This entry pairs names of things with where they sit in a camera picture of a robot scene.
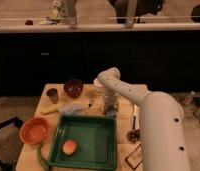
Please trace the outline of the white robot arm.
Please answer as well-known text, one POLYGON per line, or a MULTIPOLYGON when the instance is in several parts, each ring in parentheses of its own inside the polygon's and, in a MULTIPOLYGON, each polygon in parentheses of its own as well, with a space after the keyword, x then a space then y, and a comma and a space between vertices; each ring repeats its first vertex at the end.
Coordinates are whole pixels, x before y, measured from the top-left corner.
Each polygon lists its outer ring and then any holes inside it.
POLYGON ((143 171, 191 171, 182 126, 183 109, 169 94, 149 91, 120 80, 113 67, 98 81, 139 107, 143 171))

